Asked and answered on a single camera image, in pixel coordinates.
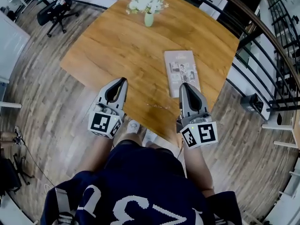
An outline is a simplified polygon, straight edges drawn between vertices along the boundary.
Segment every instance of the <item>floor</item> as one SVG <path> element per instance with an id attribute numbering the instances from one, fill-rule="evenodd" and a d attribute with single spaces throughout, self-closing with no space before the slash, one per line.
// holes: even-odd
<path id="1" fill-rule="evenodd" d="M 22 109 L 3 108 L 0 119 L 2 131 L 12 130 L 15 125 L 21 128 L 34 159 L 24 147 L 14 146 L 5 151 L 7 157 L 15 152 L 25 154 L 24 169 L 36 176 L 29 186 L 23 183 L 21 190 L 13 195 L 33 220 L 40 219 L 49 187 L 74 175 L 95 140 L 95 135 L 87 131 L 87 112 L 97 94 L 68 75 L 59 63 L 78 36 L 103 12 L 74 4 L 73 10 L 80 11 L 80 16 L 64 21 L 67 33 L 62 34 L 57 27 L 52 38 L 48 38 L 45 35 L 50 24 L 40 27 L 36 21 L 42 7 L 32 3 L 17 22 L 31 39 L 13 71 L 4 101 L 21 103 Z M 216 192 L 235 191 L 241 211 L 261 218 L 286 185 L 298 150 L 273 145 L 279 138 L 287 143 L 293 142 L 293 138 L 286 131 L 262 130 L 261 117 L 245 112 L 239 104 L 240 98 L 226 82 L 212 111 L 219 143 L 203 148 L 203 153 Z M 166 145 L 163 139 L 157 142 Z"/>

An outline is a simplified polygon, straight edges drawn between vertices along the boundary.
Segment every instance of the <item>wooden table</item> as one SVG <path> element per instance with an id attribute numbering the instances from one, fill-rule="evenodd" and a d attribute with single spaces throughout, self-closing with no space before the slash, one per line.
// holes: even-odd
<path id="1" fill-rule="evenodd" d="M 124 111 L 159 136 L 176 144 L 177 98 L 170 98 L 164 51 L 192 50 L 202 93 L 212 109 L 227 77 L 238 39 L 225 27 L 184 0 L 165 0 L 169 7 L 154 15 L 126 13 L 131 0 L 119 0 L 78 38 L 61 67 L 86 87 L 99 91 L 126 77 Z"/>

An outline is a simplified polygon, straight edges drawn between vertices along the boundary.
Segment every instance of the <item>black metal railing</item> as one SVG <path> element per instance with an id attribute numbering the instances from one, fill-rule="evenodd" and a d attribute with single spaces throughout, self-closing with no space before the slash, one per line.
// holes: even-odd
<path id="1" fill-rule="evenodd" d="M 291 18 L 288 14 L 286 8 L 280 0 L 269 0 L 270 2 L 270 12 L 273 16 L 273 25 L 277 27 L 275 30 L 280 30 L 283 33 L 289 32 L 289 34 L 294 33 L 293 40 L 285 36 L 285 38 L 280 37 L 280 40 L 273 35 L 273 33 L 267 28 L 267 26 L 259 19 L 257 15 L 254 14 L 243 2 L 240 0 L 227 0 L 231 5 L 236 6 L 239 11 L 243 12 L 244 15 L 249 19 L 249 23 L 245 25 L 244 22 L 232 17 L 228 12 L 218 8 L 209 0 L 186 0 L 187 2 L 199 7 L 202 3 L 209 5 L 211 8 L 219 12 L 223 17 L 227 19 L 227 27 L 229 30 L 238 31 L 235 34 L 242 34 L 238 38 L 240 39 L 240 44 L 236 54 L 237 60 L 244 65 L 256 78 L 256 80 L 262 85 L 262 88 L 258 88 L 255 83 L 247 77 L 236 65 L 233 67 L 240 72 L 249 84 L 257 91 L 257 94 L 266 103 L 267 111 L 286 111 L 286 110 L 296 110 L 300 109 L 298 102 L 300 101 L 299 90 L 300 90 L 300 79 L 298 76 L 297 60 L 293 59 L 292 62 L 290 48 L 293 52 L 296 50 L 296 46 L 299 46 L 299 38 L 295 27 L 292 25 L 287 26 L 286 29 L 281 30 L 285 24 L 290 24 Z M 267 53 L 266 50 L 260 44 L 259 38 L 264 34 L 269 40 L 270 44 L 274 47 L 275 53 Z M 251 46 L 254 45 L 258 50 L 261 51 L 265 60 L 268 61 L 269 67 L 266 67 L 266 63 L 261 63 L 260 59 L 257 58 L 251 52 Z M 241 52 L 244 52 L 252 59 L 260 68 L 265 75 L 258 74 L 257 71 L 249 64 L 249 59 L 245 59 L 241 56 Z M 270 74 L 270 68 L 276 73 L 276 77 Z"/>

